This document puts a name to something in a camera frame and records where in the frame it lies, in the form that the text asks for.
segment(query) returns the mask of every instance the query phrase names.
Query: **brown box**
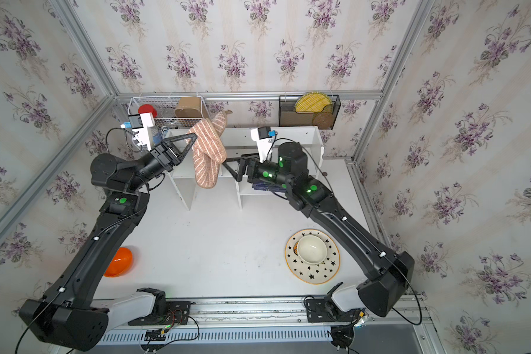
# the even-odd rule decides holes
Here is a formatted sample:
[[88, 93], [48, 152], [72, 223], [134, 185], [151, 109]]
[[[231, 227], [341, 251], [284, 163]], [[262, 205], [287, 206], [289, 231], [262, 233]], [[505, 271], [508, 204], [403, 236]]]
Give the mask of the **brown box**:
[[208, 112], [203, 107], [201, 112], [201, 98], [200, 97], [181, 97], [177, 107], [175, 107], [175, 117], [177, 118], [206, 118]]

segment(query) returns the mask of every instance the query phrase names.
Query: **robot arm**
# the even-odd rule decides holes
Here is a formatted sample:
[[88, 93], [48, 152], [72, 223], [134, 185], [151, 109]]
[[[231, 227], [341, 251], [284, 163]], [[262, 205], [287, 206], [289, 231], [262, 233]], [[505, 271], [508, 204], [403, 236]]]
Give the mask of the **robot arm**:
[[[238, 162], [238, 170], [227, 165]], [[289, 204], [304, 216], [324, 227], [352, 255], [366, 281], [355, 290], [361, 302], [375, 315], [385, 317], [401, 295], [407, 290], [413, 273], [414, 260], [407, 253], [395, 253], [365, 230], [342, 208], [331, 190], [309, 175], [307, 155], [299, 143], [283, 143], [278, 148], [278, 161], [259, 161], [256, 154], [227, 159], [224, 166], [241, 181], [247, 174], [248, 182], [262, 180], [286, 189]], [[341, 311], [350, 308], [339, 306], [337, 299], [349, 297], [335, 291], [332, 300]]]
[[[179, 151], [174, 142], [184, 139], [191, 141]], [[150, 314], [158, 299], [165, 302], [161, 292], [140, 289], [132, 296], [91, 307], [106, 268], [144, 216], [149, 193], [139, 189], [165, 170], [172, 171], [195, 140], [195, 134], [163, 139], [134, 161], [108, 153], [92, 161], [91, 182], [103, 187], [107, 196], [91, 234], [42, 299], [27, 300], [20, 309], [20, 318], [40, 341], [90, 350], [106, 330]]]

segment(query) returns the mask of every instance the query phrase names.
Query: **wire basket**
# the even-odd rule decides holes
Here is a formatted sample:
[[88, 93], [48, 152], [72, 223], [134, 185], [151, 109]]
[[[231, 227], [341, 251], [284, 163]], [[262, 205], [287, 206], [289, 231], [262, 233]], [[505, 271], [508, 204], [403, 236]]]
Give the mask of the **wire basket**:
[[[179, 100], [184, 96], [139, 96], [132, 97], [127, 106], [128, 115], [137, 113], [137, 109], [144, 104], [153, 106], [157, 111], [157, 117], [154, 118], [157, 129], [166, 131], [168, 129], [189, 129], [197, 124], [201, 118], [177, 118], [175, 117], [175, 107], [179, 104]], [[210, 113], [206, 107], [204, 98], [200, 98], [202, 102], [202, 109], [207, 111], [208, 117]]]

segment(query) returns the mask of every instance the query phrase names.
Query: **orange egg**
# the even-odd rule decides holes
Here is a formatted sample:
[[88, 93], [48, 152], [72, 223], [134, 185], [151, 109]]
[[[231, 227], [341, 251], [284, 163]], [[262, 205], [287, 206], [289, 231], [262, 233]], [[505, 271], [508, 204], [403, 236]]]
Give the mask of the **orange egg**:
[[132, 261], [132, 251], [126, 247], [120, 247], [114, 255], [112, 262], [108, 265], [108, 269], [104, 272], [104, 276], [113, 278], [124, 274], [132, 266]]

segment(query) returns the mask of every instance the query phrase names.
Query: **oven mitt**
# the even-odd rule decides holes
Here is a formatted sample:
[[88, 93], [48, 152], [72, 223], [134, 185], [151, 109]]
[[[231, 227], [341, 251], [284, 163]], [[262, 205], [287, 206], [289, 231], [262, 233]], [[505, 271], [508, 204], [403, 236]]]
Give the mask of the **oven mitt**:
[[212, 119], [201, 119], [189, 132], [197, 135], [193, 144], [195, 180], [202, 188], [213, 188], [219, 177], [220, 164], [227, 158], [227, 151], [220, 136], [227, 125], [227, 112], [218, 112]]

